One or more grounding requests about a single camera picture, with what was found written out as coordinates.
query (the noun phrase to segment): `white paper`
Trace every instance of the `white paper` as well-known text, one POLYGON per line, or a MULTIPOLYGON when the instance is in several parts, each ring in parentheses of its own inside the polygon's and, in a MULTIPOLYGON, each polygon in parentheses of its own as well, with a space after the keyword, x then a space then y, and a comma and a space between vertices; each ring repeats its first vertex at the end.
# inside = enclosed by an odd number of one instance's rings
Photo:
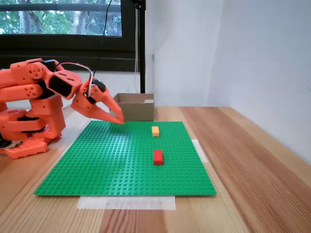
POLYGON ((144 103, 154 103, 154 100, 145 100, 144 103))
POLYGON ((176 210, 175 196, 81 196, 78 209, 176 210))
POLYGON ((198 152, 198 155, 200 156, 200 159, 202 161, 202 163, 208 163, 208 160, 207 160, 207 157, 199 143, 199 140, 198 139, 194 139, 192 140, 192 143, 196 149, 196 152, 198 152))

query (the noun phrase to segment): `black pole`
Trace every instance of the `black pole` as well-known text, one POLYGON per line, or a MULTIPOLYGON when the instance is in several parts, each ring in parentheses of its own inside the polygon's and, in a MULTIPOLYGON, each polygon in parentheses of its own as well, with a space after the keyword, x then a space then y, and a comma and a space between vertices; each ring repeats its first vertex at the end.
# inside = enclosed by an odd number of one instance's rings
POLYGON ((138 10, 138 51, 140 66, 140 92, 146 93, 146 60, 145 60, 145 9, 138 10))

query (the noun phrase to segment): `yellow lego brick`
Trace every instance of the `yellow lego brick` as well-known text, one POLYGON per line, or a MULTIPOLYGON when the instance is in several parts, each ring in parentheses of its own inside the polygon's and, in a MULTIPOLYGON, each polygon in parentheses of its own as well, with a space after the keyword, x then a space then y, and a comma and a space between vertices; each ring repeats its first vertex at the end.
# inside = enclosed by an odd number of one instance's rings
POLYGON ((160 137, 160 130, 158 126, 152 126, 152 137, 160 137))

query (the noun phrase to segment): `cardboard box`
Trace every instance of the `cardboard box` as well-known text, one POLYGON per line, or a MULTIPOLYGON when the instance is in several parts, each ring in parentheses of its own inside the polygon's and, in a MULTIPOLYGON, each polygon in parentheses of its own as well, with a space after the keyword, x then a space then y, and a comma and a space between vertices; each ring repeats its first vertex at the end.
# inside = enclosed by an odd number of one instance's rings
POLYGON ((118 93, 113 99, 122 109, 125 120, 155 120, 155 100, 153 94, 118 93))

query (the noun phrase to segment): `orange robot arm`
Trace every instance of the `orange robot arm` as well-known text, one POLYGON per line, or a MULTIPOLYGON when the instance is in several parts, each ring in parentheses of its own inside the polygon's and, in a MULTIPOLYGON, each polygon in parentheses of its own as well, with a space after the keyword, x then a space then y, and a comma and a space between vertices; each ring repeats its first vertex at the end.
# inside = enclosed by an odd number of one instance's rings
POLYGON ((0 147, 0 153, 19 158, 46 151, 47 143, 60 137, 65 128, 61 97, 74 97, 71 107, 86 117, 124 124, 120 107, 98 80, 81 83, 78 74, 55 60, 19 62, 0 70, 0 141, 23 140, 23 144, 14 149, 0 147), (8 110, 6 102, 16 100, 29 100, 32 109, 8 110), (96 103, 100 101, 117 117, 99 108, 96 103))

